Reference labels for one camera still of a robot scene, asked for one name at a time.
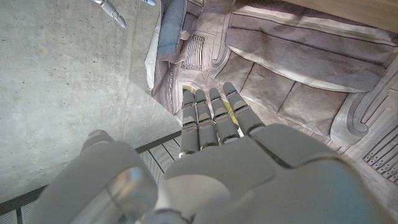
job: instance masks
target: gray cushion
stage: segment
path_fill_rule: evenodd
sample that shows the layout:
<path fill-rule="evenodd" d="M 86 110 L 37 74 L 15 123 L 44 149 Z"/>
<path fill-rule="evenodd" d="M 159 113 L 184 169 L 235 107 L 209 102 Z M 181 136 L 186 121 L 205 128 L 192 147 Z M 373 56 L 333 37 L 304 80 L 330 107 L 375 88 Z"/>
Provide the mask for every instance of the gray cushion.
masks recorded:
<path fill-rule="evenodd" d="M 279 110 L 281 116 L 328 136 L 347 93 L 321 90 L 296 82 Z"/>
<path fill-rule="evenodd" d="M 237 90 L 241 91 L 253 64 L 254 62 L 231 52 L 227 63 L 215 77 L 215 80 L 220 83 L 231 82 Z"/>
<path fill-rule="evenodd" d="M 157 46 L 157 58 L 175 54 L 178 50 L 182 26 L 187 8 L 187 0 L 170 0 L 162 18 L 159 42 Z"/>
<path fill-rule="evenodd" d="M 294 81 L 254 64 L 241 94 L 249 100 L 278 113 Z"/>

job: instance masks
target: concrete wall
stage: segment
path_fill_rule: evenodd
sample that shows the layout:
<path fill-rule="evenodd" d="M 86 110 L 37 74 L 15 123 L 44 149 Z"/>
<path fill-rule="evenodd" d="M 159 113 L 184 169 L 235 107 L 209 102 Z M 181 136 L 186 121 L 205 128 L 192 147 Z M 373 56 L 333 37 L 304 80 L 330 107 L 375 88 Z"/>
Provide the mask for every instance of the concrete wall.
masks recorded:
<path fill-rule="evenodd" d="M 159 5 L 0 0 L 0 203 L 48 184 L 106 130 L 141 146 L 180 129 L 152 99 L 144 59 Z"/>

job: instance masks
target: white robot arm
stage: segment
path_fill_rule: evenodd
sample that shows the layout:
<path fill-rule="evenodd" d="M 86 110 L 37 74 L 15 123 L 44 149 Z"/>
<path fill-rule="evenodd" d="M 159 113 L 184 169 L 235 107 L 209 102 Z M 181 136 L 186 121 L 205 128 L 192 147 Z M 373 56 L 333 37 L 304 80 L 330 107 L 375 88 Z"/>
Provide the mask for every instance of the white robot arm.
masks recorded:
<path fill-rule="evenodd" d="M 135 150 L 104 131 L 44 190 L 46 223 L 393 223 L 356 171 L 322 143 L 265 126 L 235 87 L 186 91 L 180 159 L 157 187 Z"/>

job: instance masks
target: gray fabric upholstery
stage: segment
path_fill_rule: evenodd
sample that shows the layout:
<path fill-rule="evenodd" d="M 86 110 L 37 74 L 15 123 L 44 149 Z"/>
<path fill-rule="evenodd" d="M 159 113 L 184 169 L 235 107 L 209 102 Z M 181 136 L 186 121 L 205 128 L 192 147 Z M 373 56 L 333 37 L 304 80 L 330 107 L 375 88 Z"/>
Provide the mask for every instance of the gray fabric upholstery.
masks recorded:
<path fill-rule="evenodd" d="M 393 45 L 378 44 L 351 37 L 328 34 L 319 30 L 279 24 L 251 16 L 233 15 L 231 17 L 231 27 L 261 31 L 267 35 L 380 65 L 390 62 L 396 56 L 393 51 L 397 47 Z"/>
<path fill-rule="evenodd" d="M 291 80 L 331 91 L 367 92 L 385 69 L 342 55 L 265 35 L 262 32 L 228 29 L 226 45 Z"/>
<path fill-rule="evenodd" d="M 241 94 L 249 100 L 278 113 L 294 81 L 254 64 Z"/>
<path fill-rule="evenodd" d="M 158 60 L 162 60 L 170 54 L 179 53 L 178 46 L 186 8 L 187 0 L 170 0 L 165 9 L 157 47 Z"/>
<path fill-rule="evenodd" d="M 231 52 L 227 63 L 215 77 L 215 80 L 220 83 L 231 82 L 238 91 L 241 91 L 253 64 L 254 62 Z"/>
<path fill-rule="evenodd" d="M 296 82 L 279 114 L 317 134 L 328 136 L 333 118 L 346 96 L 347 93 L 321 90 Z"/>

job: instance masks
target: ventilation slot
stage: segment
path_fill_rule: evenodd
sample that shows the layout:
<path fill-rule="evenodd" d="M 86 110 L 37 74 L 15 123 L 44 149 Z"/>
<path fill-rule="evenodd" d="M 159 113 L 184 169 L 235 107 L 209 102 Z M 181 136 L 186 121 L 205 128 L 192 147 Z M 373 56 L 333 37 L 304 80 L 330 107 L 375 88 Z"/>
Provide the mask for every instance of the ventilation slot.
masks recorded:
<path fill-rule="evenodd" d="M 17 211 L 13 210 L 0 216 L 0 224 L 18 224 Z"/>
<path fill-rule="evenodd" d="M 197 35 L 192 36 L 188 43 L 188 57 L 182 62 L 183 68 L 198 71 L 202 70 L 201 64 L 203 61 L 203 43 L 205 43 L 204 37 L 199 37 Z"/>

